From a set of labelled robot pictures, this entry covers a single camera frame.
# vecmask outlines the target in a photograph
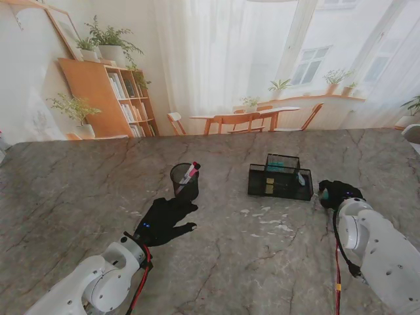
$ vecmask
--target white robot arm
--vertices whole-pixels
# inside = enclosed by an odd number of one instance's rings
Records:
[[[362,199],[342,202],[339,218],[340,242],[360,258],[360,271],[370,288],[395,315],[420,314],[416,248]]]
[[[130,290],[131,277],[145,259],[146,253],[125,233],[101,256],[82,261],[25,315],[87,315],[82,296],[95,309],[109,312],[124,301]]]

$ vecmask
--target picture frame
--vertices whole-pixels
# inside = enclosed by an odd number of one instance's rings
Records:
[[[80,40],[80,36],[68,12],[51,6],[45,12],[47,12],[48,17],[72,54],[73,59],[83,61],[81,51],[77,48],[77,41]]]

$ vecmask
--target mesh pencil cup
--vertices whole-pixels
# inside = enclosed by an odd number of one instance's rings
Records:
[[[171,180],[175,197],[180,201],[192,201],[198,197],[198,175],[195,173],[186,184],[181,184],[191,163],[180,163],[171,169]],[[182,190],[177,194],[177,190],[182,186]]]

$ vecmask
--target blue item in organizer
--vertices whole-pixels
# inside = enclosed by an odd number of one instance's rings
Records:
[[[267,165],[267,171],[279,172],[280,170],[277,167],[283,167],[283,166],[284,166],[283,162],[270,162]]]

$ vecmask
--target potted plant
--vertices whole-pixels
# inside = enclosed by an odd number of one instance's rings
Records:
[[[247,113],[253,113],[257,111],[257,105],[259,101],[258,97],[254,98],[254,97],[247,96],[247,97],[241,98],[241,101],[242,101],[242,104],[246,107],[245,111]]]
[[[345,69],[328,71],[328,73],[324,75],[324,79],[329,84],[328,90],[325,93],[325,95],[332,95],[336,88],[339,86],[339,83],[352,73],[353,71],[346,72]]]
[[[350,95],[350,93],[353,91],[353,89],[357,87],[357,83],[353,82],[352,84],[350,84],[348,87],[344,87],[343,88],[343,92],[341,93],[341,95],[343,96],[348,96]]]
[[[99,114],[101,110],[92,108],[87,104],[87,101],[82,98],[73,97],[69,98],[63,93],[58,94],[61,100],[56,98],[48,98],[52,100],[52,108],[57,108],[61,111],[61,114],[67,114],[71,119],[80,122],[80,126],[76,127],[76,134],[82,139],[94,139],[95,133],[93,132],[92,126],[85,123],[87,115]]]
[[[412,100],[405,102],[401,107],[408,106],[410,116],[402,116],[395,124],[396,129],[404,130],[408,125],[417,123],[419,116],[416,116],[420,112],[420,95],[415,96]]]
[[[80,49],[84,61],[99,62],[98,56],[94,52],[95,47],[91,38],[77,40],[77,48]]]
[[[117,66],[125,68],[125,58],[130,62],[133,61],[130,52],[136,51],[143,54],[143,52],[134,44],[121,38],[123,34],[132,34],[132,31],[128,28],[116,30],[115,28],[108,26],[106,31],[102,31],[98,27],[98,16],[96,15],[93,18],[93,24],[85,24],[91,28],[89,33],[92,35],[92,41],[95,45],[98,45],[102,57],[115,61]]]
[[[272,86],[268,88],[269,91],[275,91],[273,93],[274,95],[274,99],[277,99],[280,97],[281,93],[283,90],[286,90],[290,84],[288,84],[290,82],[290,79],[282,82],[281,80],[278,81],[270,81]]]

